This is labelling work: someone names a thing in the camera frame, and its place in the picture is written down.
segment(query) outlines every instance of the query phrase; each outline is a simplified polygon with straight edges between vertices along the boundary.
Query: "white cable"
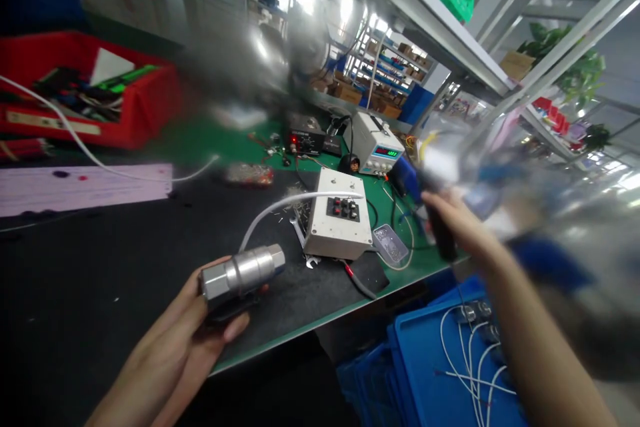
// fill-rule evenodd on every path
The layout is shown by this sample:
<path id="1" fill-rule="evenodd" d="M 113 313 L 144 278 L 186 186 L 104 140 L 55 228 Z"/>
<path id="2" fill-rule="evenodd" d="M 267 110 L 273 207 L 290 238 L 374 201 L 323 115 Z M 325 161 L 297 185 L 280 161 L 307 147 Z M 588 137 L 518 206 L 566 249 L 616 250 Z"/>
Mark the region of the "white cable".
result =
<path id="1" fill-rule="evenodd" d="M 389 199 L 391 201 L 393 201 L 393 198 L 389 195 L 389 192 L 387 191 L 387 189 L 385 189 L 384 184 L 382 185 L 382 190 L 387 194 L 387 197 L 389 197 Z M 400 208 L 400 205 L 397 205 L 397 209 L 400 211 L 401 215 L 404 215 L 405 213 L 402 211 L 402 209 Z M 402 267 L 393 267 L 390 266 L 383 258 L 382 255 L 380 255 L 380 253 L 378 253 L 378 257 L 380 257 L 380 260 L 382 260 L 382 263 L 385 264 L 387 267 L 389 267 L 392 270 L 397 270 L 398 272 L 400 272 L 401 270 L 404 270 L 405 268 L 409 267 L 409 264 L 411 263 L 411 259 L 413 258 L 413 244 L 415 242 L 414 238 L 413 238 L 413 228 L 411 228 L 411 222 L 409 221 L 409 219 L 407 219 L 407 225 L 409 226 L 409 232 L 411 232 L 411 250 L 409 251 L 409 259 L 407 260 L 407 263 L 405 265 L 403 265 Z"/>
<path id="2" fill-rule="evenodd" d="M 480 380 L 480 379 L 478 379 L 476 377 L 469 377 L 469 376 L 464 376 L 464 375 L 460 375 L 460 374 L 454 374 L 453 372 L 438 372 L 438 373 L 446 375 L 446 376 L 449 376 L 449 377 L 461 377 L 461 378 L 466 379 L 466 380 L 472 380 L 472 381 L 478 382 L 478 383 L 480 383 L 482 385 L 493 386 L 494 388 L 496 388 L 498 390 L 502 390 L 502 392 L 504 392 L 506 394 L 517 395 L 516 392 L 514 392 L 514 391 L 512 391 L 510 389 L 507 389 L 507 388 L 504 388 L 504 387 L 500 387 L 498 385 L 494 385 L 491 382 L 487 382 L 486 380 Z"/>
<path id="3" fill-rule="evenodd" d="M 285 205 L 289 205 L 290 203 L 300 201 L 300 200 L 308 200 L 316 197 L 346 197 L 346 198 L 364 198 L 364 195 L 361 193 L 355 192 L 346 192 L 346 191 L 328 191 L 328 192 L 306 192 L 306 193 L 298 193 L 297 195 L 292 195 L 291 197 L 286 197 L 280 201 L 272 203 L 269 207 L 265 208 L 262 212 L 258 214 L 258 216 L 253 219 L 245 237 L 242 239 L 242 244 L 240 244 L 239 253 L 245 251 L 247 247 L 247 242 L 255 229 L 255 226 L 260 222 L 269 212 L 272 212 L 280 207 L 284 207 Z"/>
<path id="4" fill-rule="evenodd" d="M 491 381 L 491 388 L 489 389 L 489 398 L 487 399 L 489 405 L 487 405 L 487 423 L 485 424 L 486 427 L 489 427 L 489 421 L 491 419 L 491 398 L 493 397 L 493 389 L 494 388 L 499 388 L 497 385 L 495 385 L 495 381 L 498 380 L 498 376 L 500 374 L 502 374 L 502 372 L 507 368 L 507 366 L 502 366 L 498 369 L 498 371 L 495 373 L 495 375 L 493 376 L 493 379 Z"/>
<path id="5" fill-rule="evenodd" d="M 478 427 L 481 427 L 481 419 L 482 419 L 482 411 L 478 412 L 478 410 L 475 407 L 475 394 L 473 393 L 472 389 L 470 389 L 468 387 L 468 385 L 465 383 L 465 381 L 463 380 L 462 376 L 460 374 L 458 374 L 458 371 L 455 369 L 455 367 L 453 366 L 453 362 L 451 361 L 451 358 L 449 357 L 449 353 L 447 352 L 447 347 L 445 345 L 445 336 L 444 333 L 442 331 L 442 327 L 445 324 L 445 318 L 447 318 L 447 316 L 453 312 L 454 310 L 460 308 L 460 306 L 455 306 L 455 307 L 451 307 L 449 310 L 447 310 L 444 315 L 442 315 L 442 319 L 440 320 L 440 342 L 442 342 L 442 350 L 445 353 L 445 357 L 447 358 L 447 360 L 449 361 L 449 366 L 451 367 L 451 369 L 454 372 L 454 375 L 456 377 L 458 377 L 458 379 L 460 380 L 460 382 L 462 382 L 462 385 L 464 385 L 465 389 L 467 389 L 469 391 L 469 393 L 471 394 L 471 401 L 473 403 L 473 413 L 475 414 L 475 421 L 478 424 Z M 465 355 L 465 349 L 464 349 L 464 343 L 461 342 L 461 345 L 463 346 L 462 348 L 462 355 Z"/>
<path id="6" fill-rule="evenodd" d="M 75 140 L 75 143 L 78 144 L 78 147 L 80 147 L 80 150 L 82 150 L 85 155 L 87 157 L 89 157 L 89 159 L 95 163 L 96 165 L 98 165 L 98 167 L 103 168 L 106 171 L 110 171 L 111 173 L 115 173 L 116 175 L 120 175 L 122 177 L 128 177 L 128 178 L 132 178 L 132 179 L 136 179 L 136 180 L 148 180 L 148 181 L 160 181 L 160 182 L 166 182 L 166 181 L 172 181 L 172 182 L 178 182 L 178 181 L 185 181 L 185 180 L 190 180 L 194 177 L 197 177 L 198 175 L 200 175 L 202 172 L 204 172 L 206 169 L 208 169 L 211 164 L 213 162 L 215 162 L 216 160 L 219 159 L 218 155 L 214 155 L 211 160 L 209 160 L 204 167 L 202 167 L 200 170 L 196 171 L 195 173 L 192 173 L 191 175 L 188 175 L 187 177 L 182 177 L 179 179 L 159 179 L 159 178 L 148 178 L 148 177 L 138 177 L 136 175 L 129 175 L 128 173 L 124 173 L 121 171 L 117 171 L 112 169 L 111 167 L 105 165 L 104 163 L 102 163 L 101 161 L 99 161 L 92 153 L 91 151 L 87 148 L 87 146 L 85 145 L 85 143 L 80 140 L 80 137 L 78 137 L 78 134 L 75 133 L 75 130 L 73 129 L 73 127 L 71 127 L 71 124 L 69 123 L 69 120 L 67 120 L 67 117 L 65 117 L 65 114 L 62 113 L 62 111 L 56 107 L 53 103 L 51 103 L 49 100 L 45 99 L 44 97 L 41 97 L 40 95 L 38 95 L 37 93 L 35 93 L 34 91 L 29 90 L 26 87 L 23 87 L 22 85 L 20 85 L 19 83 L 15 83 L 13 80 L 9 80 L 6 77 L 3 77 L 2 75 L 0 75 L 0 80 L 8 83 L 9 85 L 13 85 L 14 87 L 16 87 L 17 89 L 22 90 L 23 92 L 27 93 L 28 95 L 30 95 L 31 97 L 35 98 L 36 100 L 41 101 L 42 103 L 44 103 L 47 107 L 49 107 L 51 110 L 53 110 L 55 112 L 55 114 L 58 116 L 58 118 L 60 119 L 60 121 L 63 123 L 63 125 L 65 126 L 65 128 L 69 131 L 69 134 L 71 134 L 71 137 Z"/>
<path id="7" fill-rule="evenodd" d="M 471 366 L 471 368 L 469 369 L 469 376 L 473 377 L 473 357 L 472 357 L 472 353 L 471 353 L 471 342 L 473 341 L 473 336 L 475 335 L 476 331 L 485 325 L 488 325 L 488 322 L 481 322 L 480 324 L 476 325 L 474 328 L 471 329 L 471 334 L 469 335 L 469 344 L 468 344 L 468 349 L 469 349 L 469 365 Z M 484 420 L 482 419 L 482 405 L 480 404 L 480 385 L 476 384 L 475 389 L 473 388 L 473 381 L 471 381 L 471 390 L 476 390 L 478 392 L 478 397 L 474 400 L 471 399 L 473 401 L 473 409 L 477 410 L 480 413 L 480 425 L 484 426 Z"/>

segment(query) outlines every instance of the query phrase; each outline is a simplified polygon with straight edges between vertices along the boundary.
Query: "metal shelf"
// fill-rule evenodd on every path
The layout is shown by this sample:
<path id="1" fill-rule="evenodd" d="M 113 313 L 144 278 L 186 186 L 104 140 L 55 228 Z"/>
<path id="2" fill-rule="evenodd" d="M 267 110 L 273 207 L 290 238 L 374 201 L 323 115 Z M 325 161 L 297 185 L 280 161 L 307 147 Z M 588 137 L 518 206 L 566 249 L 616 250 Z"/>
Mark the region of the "metal shelf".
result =
<path id="1" fill-rule="evenodd" d="M 455 75 L 470 75 L 499 95 L 515 87 L 507 74 L 440 0 L 390 0 L 418 28 L 403 33 Z"/>

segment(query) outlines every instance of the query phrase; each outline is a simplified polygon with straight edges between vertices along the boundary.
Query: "pink paper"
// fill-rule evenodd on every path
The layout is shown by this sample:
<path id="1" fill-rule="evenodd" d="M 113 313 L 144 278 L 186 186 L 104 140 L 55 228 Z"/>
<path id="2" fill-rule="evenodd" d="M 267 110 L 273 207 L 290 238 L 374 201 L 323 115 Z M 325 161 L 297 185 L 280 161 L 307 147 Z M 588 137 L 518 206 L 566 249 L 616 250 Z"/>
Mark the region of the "pink paper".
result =
<path id="1" fill-rule="evenodd" d="M 24 211 L 65 211 L 160 200 L 172 190 L 173 168 L 169 163 L 111 168 L 167 181 L 130 179 L 100 167 L 0 169 L 0 217 L 18 216 Z M 69 176 L 56 177 L 55 171 L 67 172 Z"/>

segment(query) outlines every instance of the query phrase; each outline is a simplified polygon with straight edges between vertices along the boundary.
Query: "red storage crate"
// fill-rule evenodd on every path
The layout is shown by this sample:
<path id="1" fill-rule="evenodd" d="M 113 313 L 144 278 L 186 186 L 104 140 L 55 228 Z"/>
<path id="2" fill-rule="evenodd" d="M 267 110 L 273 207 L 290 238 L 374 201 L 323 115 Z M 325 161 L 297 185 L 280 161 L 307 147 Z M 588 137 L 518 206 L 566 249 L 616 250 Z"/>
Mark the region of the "red storage crate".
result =
<path id="1" fill-rule="evenodd" d="M 31 89 L 56 67 L 70 67 L 91 75 L 99 48 L 135 64 L 158 68 L 144 75 L 123 93 L 120 122 L 96 122 L 69 118 L 86 143 L 124 149 L 140 148 L 155 137 L 182 108 L 182 94 L 176 68 L 166 60 L 130 50 L 78 32 L 56 32 L 0 39 L 0 74 Z M 0 89 L 24 95 L 0 81 Z M 50 109 L 26 104 L 0 104 L 0 131 L 31 137 L 73 140 Z"/>

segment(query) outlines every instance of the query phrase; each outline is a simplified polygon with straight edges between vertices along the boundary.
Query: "blue storage crate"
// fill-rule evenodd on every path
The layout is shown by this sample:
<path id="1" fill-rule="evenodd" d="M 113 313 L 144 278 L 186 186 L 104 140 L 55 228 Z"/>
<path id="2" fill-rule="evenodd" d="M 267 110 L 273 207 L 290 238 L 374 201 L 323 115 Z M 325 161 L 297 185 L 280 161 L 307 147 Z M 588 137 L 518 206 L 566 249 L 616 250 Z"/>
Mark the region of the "blue storage crate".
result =
<path id="1" fill-rule="evenodd" d="M 6 0 L 2 33 L 33 33 L 48 29 L 87 30 L 82 0 Z"/>

